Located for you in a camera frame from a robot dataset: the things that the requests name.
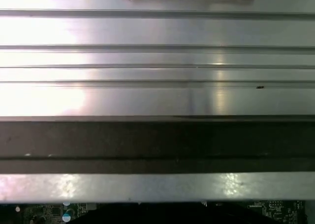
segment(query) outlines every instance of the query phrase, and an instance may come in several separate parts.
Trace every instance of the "silver metal bar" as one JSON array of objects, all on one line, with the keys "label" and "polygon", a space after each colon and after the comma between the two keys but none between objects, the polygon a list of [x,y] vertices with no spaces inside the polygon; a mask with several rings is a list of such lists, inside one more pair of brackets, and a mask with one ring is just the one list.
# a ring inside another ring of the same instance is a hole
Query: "silver metal bar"
[{"label": "silver metal bar", "polygon": [[0,175],[2,203],[315,199],[314,172]]},{"label": "silver metal bar", "polygon": [[313,1],[314,0],[0,0],[0,9],[314,13],[315,4]]},{"label": "silver metal bar", "polygon": [[1,85],[0,117],[315,114],[314,88]]},{"label": "silver metal bar", "polygon": [[271,68],[0,68],[1,82],[239,81],[314,82],[315,69]]},{"label": "silver metal bar", "polygon": [[3,52],[0,67],[313,68],[313,54]]}]

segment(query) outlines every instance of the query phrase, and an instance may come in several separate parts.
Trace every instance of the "brushed aluminum panel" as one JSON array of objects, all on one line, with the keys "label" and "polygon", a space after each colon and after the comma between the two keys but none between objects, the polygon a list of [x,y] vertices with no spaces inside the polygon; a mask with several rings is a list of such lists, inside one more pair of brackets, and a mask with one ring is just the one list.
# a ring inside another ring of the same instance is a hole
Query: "brushed aluminum panel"
[{"label": "brushed aluminum panel", "polygon": [[314,18],[313,0],[0,0],[0,120],[313,114]]},{"label": "brushed aluminum panel", "polygon": [[0,175],[2,203],[315,199],[314,172]]}]

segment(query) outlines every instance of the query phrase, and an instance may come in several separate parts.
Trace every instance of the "horizontal groove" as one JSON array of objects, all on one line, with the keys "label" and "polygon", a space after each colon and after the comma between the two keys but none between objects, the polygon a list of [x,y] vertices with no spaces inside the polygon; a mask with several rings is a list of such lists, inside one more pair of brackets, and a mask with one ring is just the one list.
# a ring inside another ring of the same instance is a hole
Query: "horizontal groove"
[{"label": "horizontal groove", "polygon": [[0,9],[0,16],[53,18],[172,18],[232,20],[315,20],[315,13],[220,12],[220,11],[158,11],[158,10],[60,10]]},{"label": "horizontal groove", "polygon": [[315,46],[150,45],[150,44],[47,44],[0,45],[1,52],[102,53],[244,53],[315,55]]}]

